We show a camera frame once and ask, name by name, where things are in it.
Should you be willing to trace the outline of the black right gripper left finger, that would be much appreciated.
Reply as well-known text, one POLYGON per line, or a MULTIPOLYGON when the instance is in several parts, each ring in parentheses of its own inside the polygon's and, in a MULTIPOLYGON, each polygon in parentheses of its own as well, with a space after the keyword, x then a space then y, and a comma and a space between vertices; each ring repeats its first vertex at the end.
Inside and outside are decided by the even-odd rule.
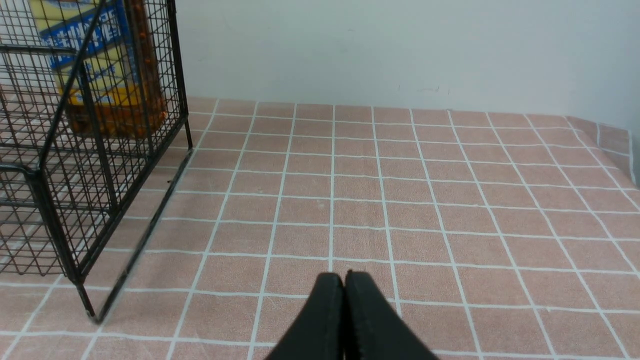
POLYGON ((266 358, 342 360, 344 298, 338 274, 318 274, 304 306, 266 358))

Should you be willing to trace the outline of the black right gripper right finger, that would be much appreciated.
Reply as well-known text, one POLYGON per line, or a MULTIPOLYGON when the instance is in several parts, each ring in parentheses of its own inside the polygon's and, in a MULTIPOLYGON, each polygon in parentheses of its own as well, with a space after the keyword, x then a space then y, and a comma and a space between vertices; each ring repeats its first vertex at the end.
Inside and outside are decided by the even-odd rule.
POLYGON ((436 360, 402 321, 368 272, 345 276, 343 353, 346 360, 436 360))

